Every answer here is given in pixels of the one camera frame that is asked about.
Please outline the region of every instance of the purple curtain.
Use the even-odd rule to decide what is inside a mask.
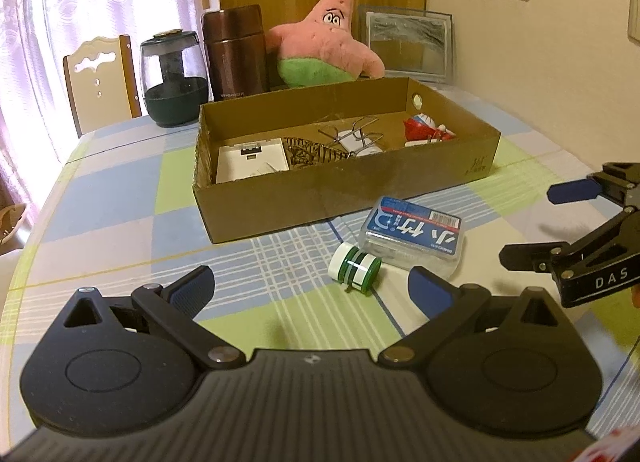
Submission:
[[[0,175],[34,217],[76,146],[62,59],[96,36],[198,29],[200,0],[0,0]]]

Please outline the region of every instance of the brown thermos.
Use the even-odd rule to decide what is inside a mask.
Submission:
[[[260,5],[202,15],[214,100],[269,91]]]

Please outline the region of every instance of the cardboard box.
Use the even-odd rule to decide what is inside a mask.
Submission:
[[[414,106],[420,95],[422,108]],[[403,121],[417,113],[453,140],[404,147]],[[215,183],[218,150],[268,138],[329,144],[318,128],[350,129],[366,115],[383,153]],[[256,236],[409,198],[487,176],[500,132],[412,79],[357,80],[210,102],[200,109],[193,193],[213,243]]]

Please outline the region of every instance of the tablecloth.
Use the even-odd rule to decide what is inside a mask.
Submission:
[[[548,275],[502,269],[501,246],[574,241],[620,209],[604,200],[552,206],[545,198],[549,185],[590,169],[495,106],[454,87],[436,89],[502,132],[487,178],[415,199],[466,222],[452,283],[480,283],[501,294],[538,285],[557,296]],[[408,298],[404,271],[383,270],[372,297],[346,294],[328,277],[333,252],[342,241],[356,242],[367,211],[212,245],[191,190],[196,132],[196,125],[162,129],[148,117],[133,119],[84,135],[63,167],[0,321],[0,452],[33,427],[20,397],[20,371],[79,286],[128,295],[143,283],[167,284],[210,265],[215,296],[196,320],[247,355],[257,347],[365,347],[376,356],[425,322]],[[604,377],[590,431],[601,436],[640,422],[640,314],[628,291],[570,316]]]

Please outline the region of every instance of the picture frame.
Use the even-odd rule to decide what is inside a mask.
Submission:
[[[412,8],[360,5],[360,41],[385,63],[386,77],[454,82],[453,16]]]

